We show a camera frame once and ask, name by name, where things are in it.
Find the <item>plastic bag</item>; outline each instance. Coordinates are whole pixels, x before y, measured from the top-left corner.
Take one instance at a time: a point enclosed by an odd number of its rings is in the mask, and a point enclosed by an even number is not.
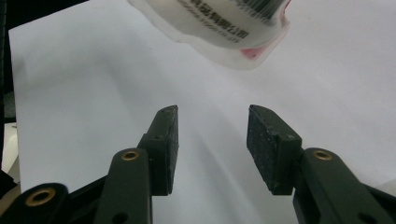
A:
[[[260,65],[289,28],[289,0],[129,0],[166,35],[234,69]]]

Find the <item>brass screw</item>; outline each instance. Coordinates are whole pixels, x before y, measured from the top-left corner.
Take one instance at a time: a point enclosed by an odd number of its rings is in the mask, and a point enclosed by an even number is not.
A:
[[[321,151],[321,150],[314,151],[314,156],[320,160],[323,160],[323,161],[332,160],[332,154],[325,152],[325,151]]]
[[[26,199],[26,205],[36,207],[47,203],[55,196],[55,193],[56,191],[53,188],[39,189]]]
[[[139,153],[136,151],[129,151],[123,154],[121,157],[125,161],[132,161],[139,157]]]

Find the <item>screw hole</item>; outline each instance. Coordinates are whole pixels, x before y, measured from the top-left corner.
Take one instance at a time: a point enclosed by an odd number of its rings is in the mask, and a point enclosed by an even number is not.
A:
[[[125,161],[132,161],[132,160],[136,159],[137,157],[139,157],[139,153],[136,151],[129,151],[129,152],[126,152],[125,154],[123,154],[121,157]]]
[[[49,202],[55,196],[55,189],[39,189],[32,193],[26,199],[26,205],[30,207],[36,207],[41,204]]]
[[[367,215],[367,214],[364,214],[364,213],[359,213],[358,217],[364,223],[367,223],[367,224],[375,224],[376,223],[375,218],[373,218],[370,215]]]
[[[330,161],[332,160],[332,154],[325,152],[325,151],[314,151],[314,156],[323,161]]]
[[[128,215],[126,213],[117,213],[112,219],[114,224],[122,224],[125,223],[126,220],[128,220]]]

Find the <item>white surface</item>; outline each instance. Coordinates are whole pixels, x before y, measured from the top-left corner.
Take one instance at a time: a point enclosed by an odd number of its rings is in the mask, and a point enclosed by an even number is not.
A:
[[[17,124],[7,123],[4,126],[4,149],[1,169],[8,173],[18,158]]]
[[[271,196],[246,149],[250,104],[275,110],[304,147],[337,153],[362,182],[391,183],[396,2],[293,1],[288,15],[289,34],[248,72],[168,40],[125,1],[12,30],[22,189],[75,190],[105,175],[168,105],[179,106],[180,149],[155,223],[297,222],[291,197]]]

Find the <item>packaged item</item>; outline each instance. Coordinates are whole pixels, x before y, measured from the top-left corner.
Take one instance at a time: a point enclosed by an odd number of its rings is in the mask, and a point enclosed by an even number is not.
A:
[[[235,69],[260,65],[289,28],[289,0],[129,0],[166,35]]]

